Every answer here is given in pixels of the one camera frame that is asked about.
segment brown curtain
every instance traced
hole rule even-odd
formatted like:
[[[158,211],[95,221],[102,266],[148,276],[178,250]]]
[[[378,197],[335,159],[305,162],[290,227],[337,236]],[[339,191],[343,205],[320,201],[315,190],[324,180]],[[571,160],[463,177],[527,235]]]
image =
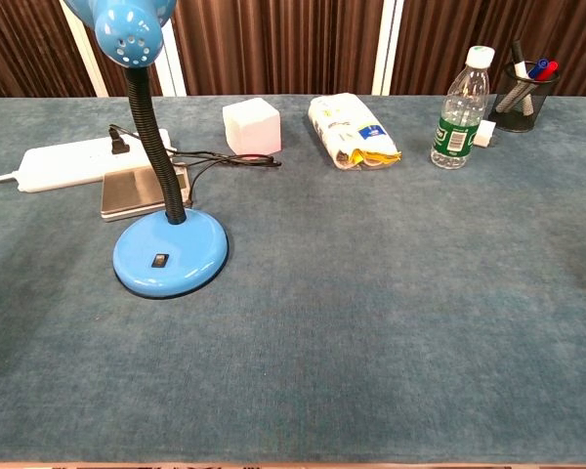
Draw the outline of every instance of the brown curtain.
[[[126,79],[124,78],[124,67],[116,64],[109,59],[98,46],[96,34],[89,28],[87,29],[87,36],[91,42],[91,48],[94,51],[96,62],[100,68],[100,74],[105,81],[106,90],[109,96],[126,96]],[[158,82],[158,75],[156,74],[156,67],[152,65],[148,69],[149,75],[149,90],[153,96],[162,96],[160,83]]]
[[[57,0],[0,0],[0,97],[96,96]]]
[[[444,94],[476,44],[496,51],[494,91],[515,39],[558,61],[554,94],[586,96],[586,0],[405,0],[391,93]]]
[[[370,93],[382,0],[183,0],[189,94]]]

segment power strip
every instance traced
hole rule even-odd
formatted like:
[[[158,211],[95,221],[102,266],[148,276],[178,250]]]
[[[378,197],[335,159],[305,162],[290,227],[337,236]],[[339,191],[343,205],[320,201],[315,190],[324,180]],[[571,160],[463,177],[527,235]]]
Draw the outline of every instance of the power strip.
[[[171,147],[167,130],[160,129],[166,148]],[[112,154],[110,137],[28,150],[14,173],[21,192],[41,192],[101,181],[104,174],[148,166],[139,139],[123,135],[130,151]]]

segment white eraser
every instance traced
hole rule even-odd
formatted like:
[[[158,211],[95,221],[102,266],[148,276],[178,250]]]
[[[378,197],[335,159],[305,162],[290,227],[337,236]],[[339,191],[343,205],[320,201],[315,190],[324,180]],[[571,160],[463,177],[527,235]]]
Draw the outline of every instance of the white eraser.
[[[478,132],[473,140],[473,145],[478,147],[488,147],[490,143],[490,137],[492,137],[492,131],[495,129],[495,123],[489,120],[482,120]]]
[[[282,149],[280,113],[263,98],[223,109],[226,140],[235,154],[271,154]]]

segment desk lamp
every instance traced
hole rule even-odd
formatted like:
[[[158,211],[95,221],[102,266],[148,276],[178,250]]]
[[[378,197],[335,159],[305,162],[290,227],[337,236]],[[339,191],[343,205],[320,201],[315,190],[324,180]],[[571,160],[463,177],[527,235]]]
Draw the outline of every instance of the desk lamp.
[[[117,240],[113,268],[133,293],[168,298],[189,293],[214,277],[228,256],[220,223],[199,210],[185,209],[181,189],[158,133],[147,68],[163,47],[161,27],[176,0],[65,0],[96,32],[103,52],[125,68],[135,126],[156,173],[165,211],[130,226]]]

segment pen holder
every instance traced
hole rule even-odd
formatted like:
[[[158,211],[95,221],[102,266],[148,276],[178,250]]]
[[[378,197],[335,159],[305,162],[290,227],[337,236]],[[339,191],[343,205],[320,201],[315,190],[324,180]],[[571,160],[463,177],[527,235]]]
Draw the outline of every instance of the pen holder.
[[[527,69],[535,66],[534,62],[525,62]],[[504,74],[488,120],[496,122],[497,128],[510,132],[528,132],[534,127],[545,99],[551,94],[560,75],[556,70],[546,81],[519,78],[512,63],[504,66]]]

